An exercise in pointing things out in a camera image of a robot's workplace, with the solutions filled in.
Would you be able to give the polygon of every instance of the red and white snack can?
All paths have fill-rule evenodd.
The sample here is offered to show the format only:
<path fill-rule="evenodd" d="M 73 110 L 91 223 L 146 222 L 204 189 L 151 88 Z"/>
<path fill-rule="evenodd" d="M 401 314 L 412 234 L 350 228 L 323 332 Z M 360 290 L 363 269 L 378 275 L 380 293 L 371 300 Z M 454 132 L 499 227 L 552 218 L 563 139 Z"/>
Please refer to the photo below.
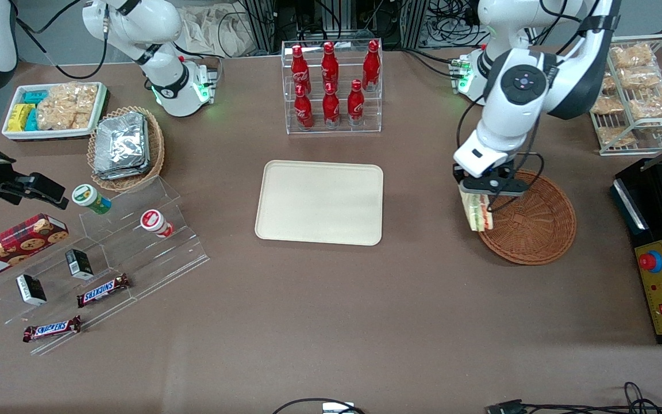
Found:
<path fill-rule="evenodd" d="M 165 238 L 173 234 L 172 223 L 165 220 L 163 213 L 158 212 L 158 210 L 147 210 L 142 213 L 140 224 L 142 228 L 150 233 L 155 233 L 157 237 Z"/>

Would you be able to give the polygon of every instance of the red emergency stop button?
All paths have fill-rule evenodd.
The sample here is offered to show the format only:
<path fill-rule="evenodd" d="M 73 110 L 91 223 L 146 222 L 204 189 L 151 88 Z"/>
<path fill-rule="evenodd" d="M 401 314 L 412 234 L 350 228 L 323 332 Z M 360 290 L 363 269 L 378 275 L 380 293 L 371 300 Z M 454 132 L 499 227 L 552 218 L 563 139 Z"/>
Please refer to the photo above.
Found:
<path fill-rule="evenodd" d="M 658 273 L 662 270 L 662 256 L 657 251 L 645 252 L 638 257 L 638 265 L 643 270 Z"/>

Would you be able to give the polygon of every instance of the aluminum foil package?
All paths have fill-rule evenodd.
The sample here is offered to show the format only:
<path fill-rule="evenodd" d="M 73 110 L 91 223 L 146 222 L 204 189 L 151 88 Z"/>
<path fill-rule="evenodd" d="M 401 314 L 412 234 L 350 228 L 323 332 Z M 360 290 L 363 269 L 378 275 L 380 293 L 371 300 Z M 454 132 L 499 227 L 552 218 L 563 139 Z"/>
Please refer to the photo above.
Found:
<path fill-rule="evenodd" d="M 147 119 L 139 112 L 106 118 L 97 127 L 94 174 L 103 180 L 147 173 L 150 168 Z"/>

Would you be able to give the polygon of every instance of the snickers logo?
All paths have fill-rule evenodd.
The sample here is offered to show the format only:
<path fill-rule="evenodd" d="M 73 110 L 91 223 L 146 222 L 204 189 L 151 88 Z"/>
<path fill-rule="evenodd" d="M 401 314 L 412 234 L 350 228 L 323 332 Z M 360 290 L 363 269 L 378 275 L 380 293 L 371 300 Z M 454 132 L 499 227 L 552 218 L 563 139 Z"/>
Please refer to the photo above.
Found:
<path fill-rule="evenodd" d="M 95 288 L 94 290 L 84 294 L 83 303 L 85 304 L 86 302 L 93 301 L 94 299 L 99 298 L 99 296 L 102 296 L 103 294 L 107 294 L 112 289 L 114 289 L 114 281 L 109 281 L 108 283 L 104 283 L 98 288 Z"/>

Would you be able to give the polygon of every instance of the small black box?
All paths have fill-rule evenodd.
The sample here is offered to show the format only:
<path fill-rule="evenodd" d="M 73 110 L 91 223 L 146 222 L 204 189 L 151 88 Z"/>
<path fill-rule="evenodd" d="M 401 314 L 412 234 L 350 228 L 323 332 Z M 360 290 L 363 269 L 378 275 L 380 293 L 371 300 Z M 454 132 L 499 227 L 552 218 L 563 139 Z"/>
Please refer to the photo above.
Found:
<path fill-rule="evenodd" d="M 94 270 L 91 269 L 88 256 L 84 252 L 70 249 L 66 252 L 66 262 L 74 278 L 87 280 L 94 277 Z"/>
<path fill-rule="evenodd" d="M 17 276 L 17 286 L 19 286 L 19 294 L 22 295 L 22 300 L 27 304 L 40 306 L 48 301 L 45 298 L 42 284 L 32 276 Z"/>

